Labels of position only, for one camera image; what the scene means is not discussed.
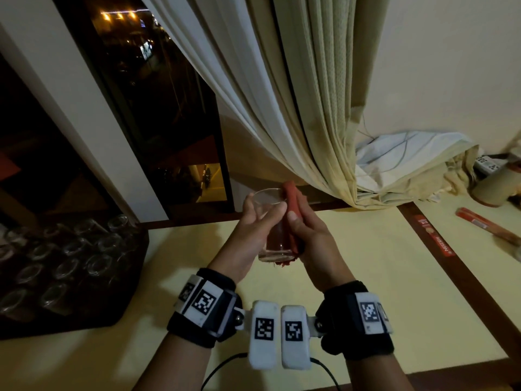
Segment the finger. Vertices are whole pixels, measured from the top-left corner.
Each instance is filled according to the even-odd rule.
[[[245,224],[254,223],[257,219],[255,207],[253,206],[253,193],[249,193],[242,204],[242,217],[240,222]]]
[[[259,221],[259,228],[269,231],[273,226],[280,222],[287,209],[288,205],[286,202],[280,202],[276,206],[272,207]]]
[[[316,212],[309,206],[307,202],[307,197],[305,197],[301,191],[297,190],[296,201],[298,204],[298,209],[302,214],[302,218],[304,219],[304,223],[308,225],[311,229],[320,230],[327,229],[326,224],[318,217]]]
[[[304,242],[308,241],[312,237],[314,231],[308,226],[306,226],[293,211],[288,212],[287,217],[291,231],[296,236],[300,237]]]

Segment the beige container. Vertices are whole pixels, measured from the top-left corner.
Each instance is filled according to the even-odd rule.
[[[521,184],[521,164],[507,163],[498,171],[480,181],[471,192],[478,203],[489,207],[500,207]]]

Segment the person's right hand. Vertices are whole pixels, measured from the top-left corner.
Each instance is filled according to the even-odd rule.
[[[297,203],[303,220],[293,211],[289,211],[287,217],[293,233],[304,242],[300,259],[313,285],[326,292],[332,287],[355,281],[326,224],[309,207],[307,198],[300,191],[297,192]]]

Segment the red label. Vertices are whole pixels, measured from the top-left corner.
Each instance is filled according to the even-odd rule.
[[[444,256],[455,256],[456,253],[450,248],[450,246],[441,238],[438,231],[433,228],[433,226],[429,223],[427,218],[424,215],[415,215],[414,218],[418,221],[420,225],[423,226],[425,231],[431,236],[431,238],[436,242],[438,247],[441,250],[441,253]]]

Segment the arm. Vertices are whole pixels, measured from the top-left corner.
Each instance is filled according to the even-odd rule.
[[[355,281],[326,224],[309,207],[306,197],[300,192],[297,200],[303,220],[290,211],[288,222],[293,233],[305,244],[301,260],[313,285],[325,292]],[[375,355],[361,361],[347,361],[347,366],[356,391],[413,390],[394,355]]]
[[[253,209],[253,194],[244,201],[243,213],[230,237],[208,268],[241,281],[262,249],[270,229],[280,222],[286,203],[272,208],[261,220]],[[152,361],[134,386],[134,391],[198,391],[212,349],[198,346],[179,336],[167,334]]]

